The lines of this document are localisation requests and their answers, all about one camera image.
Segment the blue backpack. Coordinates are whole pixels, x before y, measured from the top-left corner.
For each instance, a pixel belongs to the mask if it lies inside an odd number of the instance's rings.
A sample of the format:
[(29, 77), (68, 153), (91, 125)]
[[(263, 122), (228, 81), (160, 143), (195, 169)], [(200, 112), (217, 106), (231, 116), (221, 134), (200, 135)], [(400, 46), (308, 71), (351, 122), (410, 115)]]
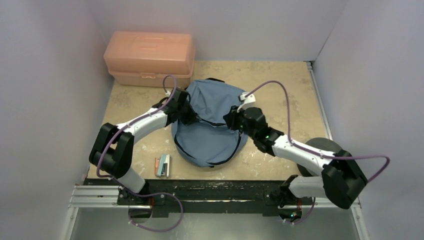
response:
[(247, 143), (248, 136), (231, 130), (224, 115), (241, 104), (244, 90), (224, 81), (207, 78), (194, 80), (186, 91), (196, 121), (185, 125), (172, 123), (171, 134), (179, 154), (197, 167), (213, 168), (230, 161)]

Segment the small orange eraser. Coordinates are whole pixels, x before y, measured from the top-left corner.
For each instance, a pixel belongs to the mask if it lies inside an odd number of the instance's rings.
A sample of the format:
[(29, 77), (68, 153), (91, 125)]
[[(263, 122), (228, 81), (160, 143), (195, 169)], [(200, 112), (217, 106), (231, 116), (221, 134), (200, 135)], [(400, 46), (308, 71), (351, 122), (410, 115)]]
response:
[(160, 177), (161, 176), (161, 170), (160, 170), (160, 167), (161, 167), (161, 158), (160, 157), (156, 157), (155, 158), (155, 164), (154, 164), (154, 174), (157, 176), (157, 177)]

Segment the light blue stapler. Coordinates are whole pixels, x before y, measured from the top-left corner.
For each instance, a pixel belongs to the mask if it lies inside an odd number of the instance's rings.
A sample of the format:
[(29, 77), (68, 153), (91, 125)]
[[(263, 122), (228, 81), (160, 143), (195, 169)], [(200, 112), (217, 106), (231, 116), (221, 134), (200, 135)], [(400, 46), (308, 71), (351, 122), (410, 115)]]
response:
[(160, 170), (161, 170), (161, 176), (159, 178), (168, 178), (170, 176), (170, 155), (169, 154), (162, 154), (160, 156)]

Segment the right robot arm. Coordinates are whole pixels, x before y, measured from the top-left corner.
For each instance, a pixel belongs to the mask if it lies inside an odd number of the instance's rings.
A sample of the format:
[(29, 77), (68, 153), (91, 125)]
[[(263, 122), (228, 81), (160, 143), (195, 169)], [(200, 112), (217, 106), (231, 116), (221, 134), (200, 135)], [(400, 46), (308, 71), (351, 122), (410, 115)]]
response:
[(326, 151), (292, 140), (288, 134), (270, 127), (258, 107), (238, 110), (232, 106), (223, 119), (229, 129), (247, 134), (261, 152), (290, 160), (314, 173), (285, 181), (280, 196), (288, 204), (299, 198), (318, 197), (347, 210), (368, 184), (349, 152)]

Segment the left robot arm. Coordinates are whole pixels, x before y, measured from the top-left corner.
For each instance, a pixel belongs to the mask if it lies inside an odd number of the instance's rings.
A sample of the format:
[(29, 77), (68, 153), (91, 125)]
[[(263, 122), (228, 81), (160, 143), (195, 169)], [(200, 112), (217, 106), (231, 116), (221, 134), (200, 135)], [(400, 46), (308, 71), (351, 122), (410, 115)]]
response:
[(191, 96), (186, 90), (176, 88), (132, 120), (117, 125), (109, 122), (103, 124), (89, 154), (89, 162), (96, 166), (97, 171), (105, 172), (103, 177), (116, 180), (125, 187), (136, 204), (146, 203), (149, 199), (147, 182), (132, 168), (134, 145), (177, 120), (195, 123), (197, 115), (190, 101)]

